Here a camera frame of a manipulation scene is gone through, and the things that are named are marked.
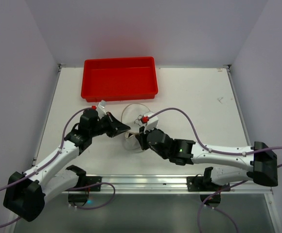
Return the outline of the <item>white mesh laundry bag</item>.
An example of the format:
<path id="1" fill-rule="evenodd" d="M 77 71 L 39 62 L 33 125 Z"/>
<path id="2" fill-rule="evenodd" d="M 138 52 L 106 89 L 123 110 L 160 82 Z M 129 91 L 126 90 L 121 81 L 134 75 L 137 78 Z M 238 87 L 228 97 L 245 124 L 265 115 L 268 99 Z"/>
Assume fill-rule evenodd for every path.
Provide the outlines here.
<path id="1" fill-rule="evenodd" d="M 140 118 L 148 112 L 150 112 L 150 109 L 141 103 L 132 103 L 123 109 L 121 122 L 130 127 L 130 130 L 124 133 L 122 140 L 122 145 L 127 151 L 132 153 L 143 152 L 136 135 L 139 133 L 139 128 L 142 127 Z"/>

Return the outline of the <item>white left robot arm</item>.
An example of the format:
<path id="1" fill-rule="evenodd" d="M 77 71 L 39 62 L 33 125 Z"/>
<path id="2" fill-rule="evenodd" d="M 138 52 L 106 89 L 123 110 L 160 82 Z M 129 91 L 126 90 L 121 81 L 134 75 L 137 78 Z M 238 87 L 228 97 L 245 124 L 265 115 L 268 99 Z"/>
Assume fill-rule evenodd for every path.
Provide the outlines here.
<path id="1" fill-rule="evenodd" d="M 72 130 L 63 132 L 58 148 L 31 169 L 10 176 L 3 206 L 30 222 L 62 192 L 86 190 L 86 172 L 68 163 L 81 155 L 94 137 L 106 134 L 113 138 L 129 130 L 110 112 L 99 114 L 95 109 L 85 109 Z"/>

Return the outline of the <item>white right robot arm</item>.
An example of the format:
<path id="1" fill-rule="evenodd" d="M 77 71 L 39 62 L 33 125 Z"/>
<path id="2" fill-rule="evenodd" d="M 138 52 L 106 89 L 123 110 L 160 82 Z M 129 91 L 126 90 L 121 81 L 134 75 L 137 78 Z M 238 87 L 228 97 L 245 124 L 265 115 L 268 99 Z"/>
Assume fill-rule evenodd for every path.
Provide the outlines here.
<path id="1" fill-rule="evenodd" d="M 150 149 L 179 166 L 212 164 L 202 178 L 206 190 L 240 181 L 278 186 L 277 155 L 263 142 L 255 142 L 252 147 L 227 147 L 227 152 L 219 154 L 218 147 L 207 150 L 192 140 L 172 139 L 159 129 L 141 132 L 136 139 L 142 150 Z"/>

